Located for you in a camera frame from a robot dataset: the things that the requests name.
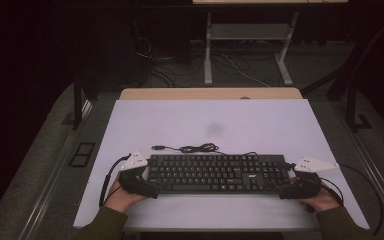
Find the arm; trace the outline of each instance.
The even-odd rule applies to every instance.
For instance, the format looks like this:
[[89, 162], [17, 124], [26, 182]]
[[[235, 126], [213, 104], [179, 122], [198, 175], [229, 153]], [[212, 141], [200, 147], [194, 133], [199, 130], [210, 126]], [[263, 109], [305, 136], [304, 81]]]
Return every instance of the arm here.
[[349, 215], [346, 208], [341, 207], [335, 198], [324, 188], [320, 193], [308, 199], [301, 199], [317, 212], [323, 240], [374, 240], [370, 232], [359, 227]]
[[119, 175], [109, 190], [104, 206], [99, 209], [90, 224], [77, 231], [74, 240], [120, 240], [122, 238], [123, 226], [127, 221], [127, 210], [147, 197], [124, 191], [118, 178]]

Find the keyboard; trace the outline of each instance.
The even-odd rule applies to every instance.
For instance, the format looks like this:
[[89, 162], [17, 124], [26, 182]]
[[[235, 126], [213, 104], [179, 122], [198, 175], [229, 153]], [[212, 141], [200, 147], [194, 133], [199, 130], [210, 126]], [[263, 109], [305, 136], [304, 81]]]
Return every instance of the keyboard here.
[[276, 194], [283, 155], [151, 155], [148, 181], [170, 194]]

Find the sleeve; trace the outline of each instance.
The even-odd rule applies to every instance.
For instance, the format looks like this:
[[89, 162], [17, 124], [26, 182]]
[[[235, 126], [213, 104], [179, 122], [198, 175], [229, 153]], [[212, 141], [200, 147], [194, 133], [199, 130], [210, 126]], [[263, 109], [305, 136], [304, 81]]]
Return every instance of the sleeve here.
[[74, 240], [120, 240], [127, 215], [107, 207], [101, 207], [93, 221], [78, 230]]
[[344, 207], [326, 210], [316, 215], [323, 240], [374, 240], [369, 231], [359, 227]]

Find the white plastic bracket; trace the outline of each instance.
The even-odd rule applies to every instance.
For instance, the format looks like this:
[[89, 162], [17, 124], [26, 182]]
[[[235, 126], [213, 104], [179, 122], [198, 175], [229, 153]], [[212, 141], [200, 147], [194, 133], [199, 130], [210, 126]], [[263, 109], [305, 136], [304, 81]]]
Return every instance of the white plastic bracket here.
[[325, 162], [304, 156], [298, 161], [294, 169], [295, 171], [312, 173], [336, 168], [339, 168], [339, 164], [337, 163]]
[[126, 171], [129, 169], [145, 167], [148, 165], [148, 161], [146, 161], [145, 157], [143, 157], [142, 153], [137, 150], [134, 152], [121, 166], [121, 171]]

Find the white table surface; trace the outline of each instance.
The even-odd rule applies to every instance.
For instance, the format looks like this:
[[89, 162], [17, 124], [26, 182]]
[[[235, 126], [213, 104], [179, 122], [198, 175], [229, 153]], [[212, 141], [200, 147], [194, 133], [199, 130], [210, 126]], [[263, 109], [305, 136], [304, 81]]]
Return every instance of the white table surface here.
[[[305, 155], [333, 162], [317, 119], [304, 99], [119, 100], [109, 120], [74, 227], [98, 212], [105, 175], [120, 157], [151, 146], [173, 148], [214, 143], [219, 151], [283, 154], [294, 163]], [[114, 181], [119, 166], [113, 172]], [[345, 206], [361, 227], [368, 224], [339, 169], [319, 172], [339, 186]], [[160, 195], [128, 212], [126, 231], [306, 231], [318, 228], [314, 214], [296, 200], [258, 195]]]

